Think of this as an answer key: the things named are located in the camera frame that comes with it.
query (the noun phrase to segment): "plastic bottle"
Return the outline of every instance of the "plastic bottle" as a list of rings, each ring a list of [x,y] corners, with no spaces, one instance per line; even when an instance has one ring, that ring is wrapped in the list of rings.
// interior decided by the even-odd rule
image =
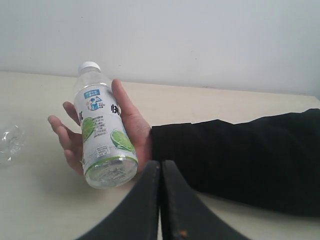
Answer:
[[[24,131],[14,124],[0,123],[0,164],[11,163],[12,156],[24,146]]]
[[[138,159],[123,126],[111,81],[100,67],[86,61],[78,69],[74,106],[83,139],[85,180],[96,189],[120,186],[138,170]]]

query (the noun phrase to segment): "green lime graphic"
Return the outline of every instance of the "green lime graphic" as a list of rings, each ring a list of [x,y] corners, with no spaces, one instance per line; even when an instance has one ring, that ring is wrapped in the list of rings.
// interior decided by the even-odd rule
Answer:
[[[114,130],[110,136],[111,136],[111,140],[112,140],[114,146],[117,149],[122,149],[122,150],[125,150],[128,152],[135,151],[135,148],[131,144],[129,138],[122,131]]]
[[[85,118],[82,122],[82,138],[85,142],[91,134],[95,131],[95,121],[91,118]]]

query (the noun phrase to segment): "bottle label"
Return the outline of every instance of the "bottle label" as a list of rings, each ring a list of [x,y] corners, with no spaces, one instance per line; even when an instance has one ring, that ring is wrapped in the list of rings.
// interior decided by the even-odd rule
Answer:
[[[75,96],[74,106],[82,130],[84,174],[91,166],[118,157],[138,162],[109,87],[86,87]]]

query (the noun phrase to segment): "black jacket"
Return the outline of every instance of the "black jacket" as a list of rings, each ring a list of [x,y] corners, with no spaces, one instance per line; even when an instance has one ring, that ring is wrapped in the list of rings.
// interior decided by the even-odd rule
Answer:
[[[269,210],[320,216],[320,110],[231,124],[154,126],[152,157],[195,190]]]

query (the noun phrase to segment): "white table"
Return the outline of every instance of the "white table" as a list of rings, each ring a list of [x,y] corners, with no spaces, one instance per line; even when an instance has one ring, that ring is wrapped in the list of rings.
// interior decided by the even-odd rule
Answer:
[[[15,163],[0,167],[0,233],[4,240],[70,240],[87,232],[126,196],[134,181],[96,190],[73,172],[47,117],[64,113],[73,101],[74,78],[0,72],[0,121],[26,131],[27,142]],[[221,119],[247,122],[262,116],[320,108],[313,96],[124,83],[151,125]],[[320,219],[307,219],[242,206],[200,195],[224,221],[253,240],[315,240]]]

